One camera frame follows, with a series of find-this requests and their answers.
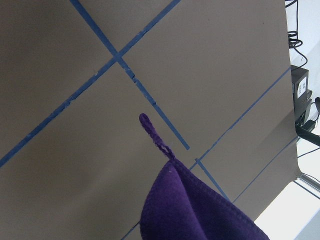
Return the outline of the purple microfiber towel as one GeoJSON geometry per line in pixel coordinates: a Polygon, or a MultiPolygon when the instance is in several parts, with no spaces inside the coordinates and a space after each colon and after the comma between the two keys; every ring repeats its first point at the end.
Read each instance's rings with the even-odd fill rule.
{"type": "Polygon", "coordinates": [[[139,226],[144,240],[267,240],[239,208],[198,179],[156,132],[149,117],[139,121],[168,158],[143,206],[139,226]]]}

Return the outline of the black power adapter box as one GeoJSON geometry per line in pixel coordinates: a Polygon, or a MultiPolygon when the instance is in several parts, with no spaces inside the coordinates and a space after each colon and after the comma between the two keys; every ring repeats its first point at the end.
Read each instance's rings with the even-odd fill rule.
{"type": "Polygon", "coordinates": [[[308,89],[309,70],[291,65],[291,83],[295,125],[302,126],[308,119],[311,108],[312,91],[308,89]]]}

